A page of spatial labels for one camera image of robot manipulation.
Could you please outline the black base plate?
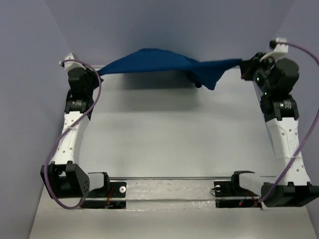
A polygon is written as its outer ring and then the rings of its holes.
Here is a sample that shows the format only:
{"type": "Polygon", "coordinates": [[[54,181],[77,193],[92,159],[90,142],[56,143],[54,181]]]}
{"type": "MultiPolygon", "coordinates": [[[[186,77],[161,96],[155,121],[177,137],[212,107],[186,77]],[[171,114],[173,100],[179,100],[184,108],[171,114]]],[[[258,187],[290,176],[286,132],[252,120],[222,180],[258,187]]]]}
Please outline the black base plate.
{"type": "Polygon", "coordinates": [[[81,209],[125,209],[126,181],[110,181],[110,187],[99,188],[89,192],[88,197],[80,206],[81,209]]]}
{"type": "Polygon", "coordinates": [[[231,181],[214,181],[210,194],[215,197],[218,209],[262,208],[262,204],[258,203],[258,195],[234,186],[231,181]]]}

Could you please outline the aluminium rail back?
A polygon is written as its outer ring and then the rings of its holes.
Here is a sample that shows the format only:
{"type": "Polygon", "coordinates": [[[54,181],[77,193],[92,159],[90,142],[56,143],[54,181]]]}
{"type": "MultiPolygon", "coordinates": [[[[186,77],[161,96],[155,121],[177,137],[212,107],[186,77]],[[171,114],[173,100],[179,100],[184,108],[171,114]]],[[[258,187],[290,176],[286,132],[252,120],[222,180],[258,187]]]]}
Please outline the aluminium rail back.
{"type": "Polygon", "coordinates": [[[94,66],[92,66],[94,69],[96,69],[96,70],[100,70],[100,69],[102,69],[102,68],[104,68],[105,66],[101,66],[101,65],[94,65],[94,66]]]}

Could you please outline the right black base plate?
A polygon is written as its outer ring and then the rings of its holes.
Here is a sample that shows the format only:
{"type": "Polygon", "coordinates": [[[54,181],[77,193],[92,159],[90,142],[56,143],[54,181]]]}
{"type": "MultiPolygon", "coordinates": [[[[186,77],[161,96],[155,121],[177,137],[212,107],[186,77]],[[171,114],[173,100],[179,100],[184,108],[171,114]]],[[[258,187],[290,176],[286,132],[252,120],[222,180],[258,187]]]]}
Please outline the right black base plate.
{"type": "Polygon", "coordinates": [[[262,204],[258,203],[258,195],[234,186],[231,181],[214,181],[210,194],[215,197],[218,209],[262,208],[262,204]]]}

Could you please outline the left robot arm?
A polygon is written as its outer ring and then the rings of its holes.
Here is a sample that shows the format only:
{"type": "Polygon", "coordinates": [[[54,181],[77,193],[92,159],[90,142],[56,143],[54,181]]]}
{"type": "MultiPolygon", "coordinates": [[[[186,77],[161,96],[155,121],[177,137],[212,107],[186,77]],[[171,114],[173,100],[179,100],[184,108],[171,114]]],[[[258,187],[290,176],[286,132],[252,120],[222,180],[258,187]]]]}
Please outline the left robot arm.
{"type": "Polygon", "coordinates": [[[75,67],[67,71],[70,89],[64,109],[62,138],[53,155],[43,165],[40,175],[51,198],[104,197],[110,192],[106,172],[86,173],[79,165],[84,132],[95,105],[93,92],[99,87],[96,74],[89,68],[75,67]]]}

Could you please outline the blue t shirt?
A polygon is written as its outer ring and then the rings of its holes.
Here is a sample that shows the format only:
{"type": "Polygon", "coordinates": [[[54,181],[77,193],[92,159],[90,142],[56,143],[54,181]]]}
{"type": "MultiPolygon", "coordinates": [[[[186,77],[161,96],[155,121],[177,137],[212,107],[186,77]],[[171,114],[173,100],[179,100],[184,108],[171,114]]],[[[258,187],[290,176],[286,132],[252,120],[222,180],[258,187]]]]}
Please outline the blue t shirt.
{"type": "Polygon", "coordinates": [[[184,55],[156,48],[143,48],[111,62],[98,70],[100,76],[108,74],[181,71],[196,87],[214,90],[222,75],[237,67],[242,59],[197,61],[184,55]]]}

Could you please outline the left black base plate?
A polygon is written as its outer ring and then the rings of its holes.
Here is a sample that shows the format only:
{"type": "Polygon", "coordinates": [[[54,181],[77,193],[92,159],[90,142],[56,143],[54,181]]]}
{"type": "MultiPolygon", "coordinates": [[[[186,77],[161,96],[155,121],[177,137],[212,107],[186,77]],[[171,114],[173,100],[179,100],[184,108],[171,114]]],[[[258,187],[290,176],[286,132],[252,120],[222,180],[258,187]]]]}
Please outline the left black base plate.
{"type": "Polygon", "coordinates": [[[81,209],[125,209],[126,181],[110,181],[110,187],[99,188],[89,192],[88,197],[80,206],[81,209]]]}

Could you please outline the aluminium rail front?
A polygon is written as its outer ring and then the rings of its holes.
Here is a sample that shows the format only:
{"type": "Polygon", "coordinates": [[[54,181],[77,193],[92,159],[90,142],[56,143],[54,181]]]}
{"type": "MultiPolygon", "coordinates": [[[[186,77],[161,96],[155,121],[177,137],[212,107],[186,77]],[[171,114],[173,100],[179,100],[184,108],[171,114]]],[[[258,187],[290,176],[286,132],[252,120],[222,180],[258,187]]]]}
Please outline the aluminium rail front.
{"type": "Polygon", "coordinates": [[[110,177],[110,180],[231,180],[231,176],[110,177]]]}

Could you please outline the aluminium rail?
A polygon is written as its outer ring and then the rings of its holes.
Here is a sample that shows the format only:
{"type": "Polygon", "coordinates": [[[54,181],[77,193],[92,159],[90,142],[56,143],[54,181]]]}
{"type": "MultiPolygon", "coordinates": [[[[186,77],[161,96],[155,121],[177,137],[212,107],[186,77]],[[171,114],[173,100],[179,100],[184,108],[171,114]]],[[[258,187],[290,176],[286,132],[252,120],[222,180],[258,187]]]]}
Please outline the aluminium rail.
{"type": "Polygon", "coordinates": [[[231,176],[110,177],[110,180],[231,180],[231,176]]]}
{"type": "Polygon", "coordinates": [[[96,69],[96,70],[100,70],[100,69],[102,69],[102,68],[104,68],[105,66],[101,66],[101,65],[94,65],[94,66],[92,66],[94,69],[96,69]]]}

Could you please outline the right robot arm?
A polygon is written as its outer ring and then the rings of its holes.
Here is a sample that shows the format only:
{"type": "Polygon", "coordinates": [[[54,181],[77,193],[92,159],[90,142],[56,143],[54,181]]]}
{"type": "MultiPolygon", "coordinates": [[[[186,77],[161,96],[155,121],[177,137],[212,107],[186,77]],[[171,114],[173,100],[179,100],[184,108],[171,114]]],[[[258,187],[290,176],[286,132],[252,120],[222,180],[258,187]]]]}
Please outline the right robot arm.
{"type": "Polygon", "coordinates": [[[299,66],[288,58],[258,52],[240,63],[241,78],[261,92],[260,108],[272,143],[276,180],[266,181],[252,171],[235,171],[229,189],[234,195],[246,190],[259,196],[266,207],[302,207],[319,196],[305,169],[299,141],[298,105],[291,91],[299,79],[299,66]]]}

